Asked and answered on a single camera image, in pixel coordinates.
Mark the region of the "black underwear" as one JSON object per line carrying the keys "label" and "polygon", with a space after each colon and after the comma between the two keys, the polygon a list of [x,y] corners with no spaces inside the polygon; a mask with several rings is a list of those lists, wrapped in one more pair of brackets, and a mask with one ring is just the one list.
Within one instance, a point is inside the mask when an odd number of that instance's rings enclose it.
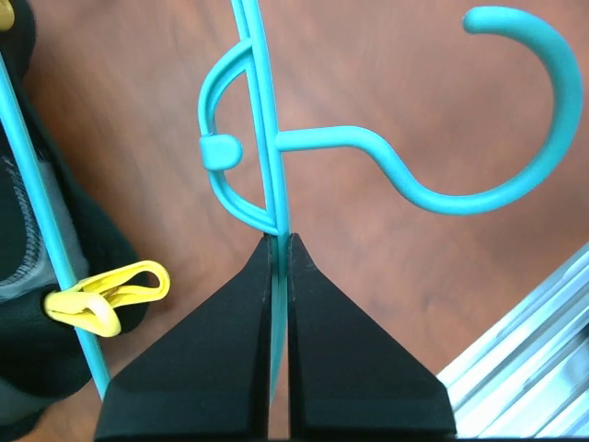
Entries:
{"label": "black underwear", "polygon": [[[76,182],[23,86],[36,40],[27,1],[10,1],[14,26],[1,54],[75,275],[83,279],[137,262],[132,245]],[[43,300],[57,276],[7,137],[1,138],[1,438],[30,433],[54,403],[91,378],[73,327],[51,319]]]}

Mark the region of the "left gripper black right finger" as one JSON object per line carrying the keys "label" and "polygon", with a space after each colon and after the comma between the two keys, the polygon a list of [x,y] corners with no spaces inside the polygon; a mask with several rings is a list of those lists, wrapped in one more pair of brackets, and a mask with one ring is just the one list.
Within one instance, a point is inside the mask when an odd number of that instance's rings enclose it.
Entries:
{"label": "left gripper black right finger", "polygon": [[294,436],[453,436],[444,384],[313,262],[288,250],[290,429]]}

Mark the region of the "teal plastic hanger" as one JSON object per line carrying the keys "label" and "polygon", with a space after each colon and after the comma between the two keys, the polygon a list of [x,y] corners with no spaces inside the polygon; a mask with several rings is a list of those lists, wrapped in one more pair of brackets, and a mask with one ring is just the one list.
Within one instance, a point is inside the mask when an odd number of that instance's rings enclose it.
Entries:
{"label": "teal plastic hanger", "polygon": [[[444,215],[486,213],[531,192],[560,163],[581,119],[583,81],[570,46],[543,20],[502,6],[478,6],[469,10],[462,21],[466,31],[517,41],[541,61],[552,85],[553,114],[547,138],[538,154],[514,178],[485,192],[444,195],[420,184],[393,147],[380,135],[367,129],[335,126],[281,130],[259,5],[254,1],[236,1],[232,7],[239,41],[214,65],[202,84],[197,107],[200,149],[202,163],[220,203],[231,215],[271,238],[271,371],[277,372],[286,334],[286,241],[290,231],[284,153],[352,146],[367,153],[396,190],[412,204]],[[248,80],[265,197],[263,207],[244,200],[226,180],[225,172],[238,163],[240,156],[230,152],[229,136],[219,134],[214,123],[219,99],[238,76],[245,76]]]}

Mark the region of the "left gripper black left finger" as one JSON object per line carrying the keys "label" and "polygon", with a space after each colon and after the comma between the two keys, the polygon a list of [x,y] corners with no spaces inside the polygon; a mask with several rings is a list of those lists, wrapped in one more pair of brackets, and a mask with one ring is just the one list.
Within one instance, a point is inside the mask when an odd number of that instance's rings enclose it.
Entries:
{"label": "left gripper black left finger", "polygon": [[97,437],[265,437],[271,243],[110,382]]}

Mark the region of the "yellow clothespin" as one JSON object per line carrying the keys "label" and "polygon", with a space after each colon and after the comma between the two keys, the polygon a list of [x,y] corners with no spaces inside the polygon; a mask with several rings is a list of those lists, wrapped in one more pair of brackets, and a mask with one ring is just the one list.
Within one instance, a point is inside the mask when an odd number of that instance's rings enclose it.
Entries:
{"label": "yellow clothespin", "polygon": [[0,31],[10,30],[15,23],[15,11],[9,0],[0,0]]}
{"label": "yellow clothespin", "polygon": [[[131,279],[141,273],[152,274],[157,286],[131,285]],[[113,337],[121,333],[117,308],[160,300],[169,289],[170,277],[163,265],[140,261],[51,292],[43,300],[43,309],[53,320],[100,337]]]}

